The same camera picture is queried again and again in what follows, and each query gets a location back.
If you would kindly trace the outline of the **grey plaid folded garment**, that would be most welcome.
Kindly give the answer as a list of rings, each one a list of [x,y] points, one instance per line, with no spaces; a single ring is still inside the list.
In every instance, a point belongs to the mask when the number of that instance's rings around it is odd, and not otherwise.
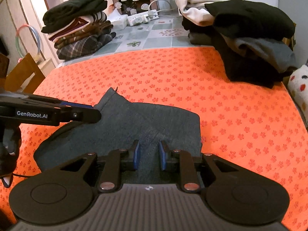
[[[95,53],[110,43],[116,37],[116,32],[108,34],[94,34],[75,43],[70,43],[58,49],[56,54],[60,60],[71,60]]]

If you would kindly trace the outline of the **colourful hula hoop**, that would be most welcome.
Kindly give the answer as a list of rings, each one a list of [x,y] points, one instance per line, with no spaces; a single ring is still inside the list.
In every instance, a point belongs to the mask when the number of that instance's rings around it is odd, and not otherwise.
[[[29,24],[22,24],[16,31],[15,46],[20,58],[31,53],[34,58],[41,58],[41,41],[38,31]]]

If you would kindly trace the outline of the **cardboard box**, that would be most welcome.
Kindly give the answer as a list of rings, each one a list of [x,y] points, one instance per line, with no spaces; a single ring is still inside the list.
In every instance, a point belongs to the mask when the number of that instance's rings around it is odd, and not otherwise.
[[[284,37],[280,39],[281,42],[284,43],[292,51],[294,50],[296,45],[295,30],[296,30],[296,23],[294,22],[284,23],[282,27],[282,35]]]

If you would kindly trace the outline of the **black garment right pile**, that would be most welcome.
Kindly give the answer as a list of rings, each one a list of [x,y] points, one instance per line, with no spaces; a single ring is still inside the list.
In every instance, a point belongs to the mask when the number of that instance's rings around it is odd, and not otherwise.
[[[210,26],[197,26],[183,17],[182,26],[193,44],[212,45],[220,54],[227,78],[272,88],[292,71],[279,73],[271,64],[252,54],[248,57],[229,48],[221,36],[229,38],[262,38],[281,41],[284,23],[293,21],[277,7],[245,0],[229,0],[205,5],[214,16]]]

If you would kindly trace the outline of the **white spotted cushion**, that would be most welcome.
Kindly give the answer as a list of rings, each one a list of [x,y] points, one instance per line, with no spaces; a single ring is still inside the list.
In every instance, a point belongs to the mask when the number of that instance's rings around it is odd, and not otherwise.
[[[295,70],[289,79],[288,90],[291,93],[292,99],[298,106],[305,123],[307,124],[307,64],[302,65],[299,69]]]

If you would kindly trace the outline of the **white side cabinet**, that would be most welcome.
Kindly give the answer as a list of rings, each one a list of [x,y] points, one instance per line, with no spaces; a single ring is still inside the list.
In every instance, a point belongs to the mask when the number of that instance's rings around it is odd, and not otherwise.
[[[37,65],[45,77],[47,77],[56,68],[52,59],[42,60],[37,63]]]

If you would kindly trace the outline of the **white power strip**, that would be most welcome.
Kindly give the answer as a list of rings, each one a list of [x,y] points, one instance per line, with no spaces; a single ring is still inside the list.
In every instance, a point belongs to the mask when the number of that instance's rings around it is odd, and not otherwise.
[[[142,23],[149,23],[152,20],[159,19],[159,15],[156,9],[146,12],[134,14],[127,17],[127,24],[132,27]]]

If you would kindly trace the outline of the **dark grey trousers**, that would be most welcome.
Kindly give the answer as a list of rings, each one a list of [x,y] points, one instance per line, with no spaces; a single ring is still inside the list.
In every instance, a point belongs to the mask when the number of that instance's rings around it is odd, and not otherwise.
[[[172,106],[131,103],[112,88],[95,105],[102,117],[95,124],[71,121],[43,141],[33,157],[43,172],[89,152],[99,156],[116,149],[129,149],[139,140],[141,160],[135,172],[125,172],[122,181],[130,184],[171,183],[170,174],[162,174],[159,141],[170,149],[201,155],[200,117]]]

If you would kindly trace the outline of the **maroon white folded garment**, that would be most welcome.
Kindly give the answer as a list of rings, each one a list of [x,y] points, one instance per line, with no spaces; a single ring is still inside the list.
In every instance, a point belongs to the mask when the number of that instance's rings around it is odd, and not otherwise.
[[[96,14],[76,17],[71,23],[61,28],[60,30],[57,30],[53,33],[48,33],[48,39],[55,43],[59,38],[68,36],[72,33],[82,30],[87,26],[91,25],[92,23],[100,23],[106,20],[107,14],[104,12],[98,12]]]

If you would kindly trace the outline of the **grey garment right pile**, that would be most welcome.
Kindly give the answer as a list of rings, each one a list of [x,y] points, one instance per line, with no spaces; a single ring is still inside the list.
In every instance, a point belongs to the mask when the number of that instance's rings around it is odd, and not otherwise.
[[[256,55],[271,64],[279,73],[300,68],[294,52],[282,41],[262,38],[229,38],[221,34],[227,46],[241,56]]]

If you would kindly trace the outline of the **black folded garment top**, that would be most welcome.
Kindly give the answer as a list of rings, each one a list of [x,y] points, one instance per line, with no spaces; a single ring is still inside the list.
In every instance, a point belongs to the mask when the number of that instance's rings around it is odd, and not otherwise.
[[[43,16],[42,33],[53,33],[70,24],[76,17],[102,12],[107,0],[68,0],[49,9]]]

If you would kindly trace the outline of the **orange patterned table mat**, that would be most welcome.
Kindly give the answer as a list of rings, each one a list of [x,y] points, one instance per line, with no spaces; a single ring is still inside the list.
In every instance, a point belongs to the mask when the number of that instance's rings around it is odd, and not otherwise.
[[[54,69],[36,94],[93,105],[109,88],[131,102],[198,114],[202,150],[283,185],[290,196],[284,224],[307,229],[307,130],[283,84],[233,83],[215,49],[171,48]]]

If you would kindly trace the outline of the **wooden chair left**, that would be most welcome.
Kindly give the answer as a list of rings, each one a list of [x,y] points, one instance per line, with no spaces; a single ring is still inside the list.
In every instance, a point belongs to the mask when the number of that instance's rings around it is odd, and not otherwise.
[[[7,75],[4,89],[10,92],[33,94],[45,80],[45,75],[28,53]]]

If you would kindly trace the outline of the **white charger adapter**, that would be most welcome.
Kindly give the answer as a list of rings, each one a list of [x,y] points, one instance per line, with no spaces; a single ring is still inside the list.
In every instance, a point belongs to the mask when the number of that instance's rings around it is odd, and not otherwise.
[[[114,31],[120,31],[127,27],[128,15],[117,14],[116,11],[108,16],[108,20],[113,25]]]

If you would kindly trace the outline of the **checkered tablecloth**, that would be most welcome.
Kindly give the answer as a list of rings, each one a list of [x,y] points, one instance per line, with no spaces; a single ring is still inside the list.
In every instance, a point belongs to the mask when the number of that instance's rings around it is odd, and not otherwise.
[[[172,47],[193,47],[188,32],[182,26],[180,16],[160,16],[146,24],[127,26],[116,32],[116,37],[92,55],[62,61],[58,67],[75,64],[103,55],[136,51],[141,49],[157,49]]]

